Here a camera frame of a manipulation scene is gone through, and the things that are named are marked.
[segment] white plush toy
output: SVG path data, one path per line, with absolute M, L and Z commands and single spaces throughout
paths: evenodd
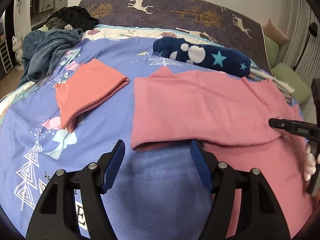
M 20 66 L 18 66 L 18 69 L 19 70 L 23 69 L 23 66 L 22 66 L 22 41 L 21 41 L 21 38 L 18 33 L 17 33 L 16 37 L 15 36 L 12 37 L 12 50 L 16 53 L 16 61 L 20 64 Z

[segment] cushion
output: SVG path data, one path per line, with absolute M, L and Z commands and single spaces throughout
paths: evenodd
M 298 104 L 307 101 L 311 97 L 311 90 L 288 65 L 280 63 L 272 69 L 272 73 L 277 79 L 287 82 L 295 89 L 293 96 Z
M 264 41 L 266 45 L 267 58 L 270 68 L 274 68 L 276 64 L 276 59 L 279 53 L 279 45 L 268 36 L 264 35 Z
M 279 46 L 285 44 L 289 38 L 278 27 L 274 26 L 269 19 L 268 22 L 262 26 L 263 33 L 269 38 L 273 39 Z

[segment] orange folded garment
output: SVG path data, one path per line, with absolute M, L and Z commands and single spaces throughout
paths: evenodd
M 128 77 L 95 58 L 82 64 L 64 84 L 55 85 L 61 128 L 73 132 L 80 114 L 101 105 L 128 83 Z

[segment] white curtain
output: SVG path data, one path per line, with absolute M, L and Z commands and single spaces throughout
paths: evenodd
M 284 0 L 279 28 L 289 37 L 278 54 L 276 63 L 283 62 L 291 68 L 297 63 L 307 40 L 311 22 L 319 27 L 313 11 L 306 0 Z M 320 68 L 320 38 L 310 36 L 306 51 L 297 67 L 296 73 L 310 87 Z

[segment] black pole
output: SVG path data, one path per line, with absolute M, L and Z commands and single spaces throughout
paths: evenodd
M 298 65 L 299 65 L 299 63 L 300 63 L 300 60 L 302 59 L 302 56 L 303 56 L 303 54 L 304 54 L 304 51 L 305 51 L 306 48 L 307 48 L 308 41 L 309 41 L 309 39 L 310 39 L 310 35 L 311 35 L 311 32 L 309 32 L 308 38 L 307 38 L 307 40 L 306 40 L 306 44 L 304 44 L 304 48 L 303 48 L 303 50 L 302 50 L 302 53 L 301 53 L 300 58 L 298 59 L 298 61 L 297 61 L 297 63 L 295 64 L 295 66 L 292 68 L 293 71 L 296 71 L 296 69 L 297 69 L 297 67 L 298 67 Z

